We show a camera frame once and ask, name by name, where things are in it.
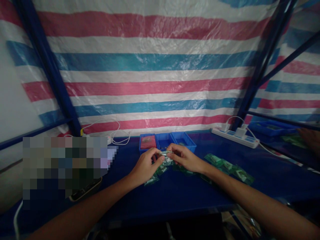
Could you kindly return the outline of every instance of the red item in bin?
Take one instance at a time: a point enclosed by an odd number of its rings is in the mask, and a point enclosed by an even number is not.
[[[140,149],[149,149],[149,148],[157,148],[156,138],[155,136],[146,136],[141,138],[141,146]]]

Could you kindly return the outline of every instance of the blue plastic bin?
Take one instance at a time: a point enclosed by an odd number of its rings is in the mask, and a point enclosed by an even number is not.
[[[186,146],[191,152],[194,153],[197,145],[191,140],[191,138],[185,132],[172,132],[171,133],[176,144]]]
[[[171,133],[159,133],[156,134],[156,142],[157,142],[157,148],[161,151],[165,151],[167,147],[170,145],[170,143],[175,143],[175,140]]]
[[[270,137],[297,132],[297,127],[277,121],[251,122],[249,129]]]
[[[140,152],[140,155],[146,151],[148,151],[148,149],[141,149],[141,138],[142,137],[146,137],[146,136],[154,136],[154,133],[148,133],[148,134],[141,134],[140,135],[140,140],[139,140],[139,152]]]

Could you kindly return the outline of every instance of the hand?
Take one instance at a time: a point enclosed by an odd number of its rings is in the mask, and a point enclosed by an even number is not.
[[[207,163],[194,155],[188,148],[171,143],[167,151],[174,152],[168,153],[167,156],[174,160],[176,164],[181,164],[191,172],[204,172]]]
[[[320,132],[306,128],[298,128],[298,132],[308,147],[320,158]]]
[[[145,153],[141,154],[136,166],[132,169],[129,174],[132,176],[133,181],[136,181],[137,185],[141,185],[148,181],[152,175],[156,172],[158,167],[162,164],[164,156],[161,156],[156,159],[156,153],[161,152],[156,148],[150,148]]]

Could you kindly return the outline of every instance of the forearm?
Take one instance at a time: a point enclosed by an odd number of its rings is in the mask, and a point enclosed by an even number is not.
[[[207,164],[202,172],[212,179],[277,239],[319,239],[319,228],[258,190]]]
[[[95,223],[138,184],[130,175],[83,200],[35,231],[28,239],[82,239]]]

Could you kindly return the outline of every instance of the pixelated area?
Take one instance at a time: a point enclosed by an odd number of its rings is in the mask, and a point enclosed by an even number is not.
[[[104,137],[24,137],[24,208],[78,192],[108,173],[117,151]]]

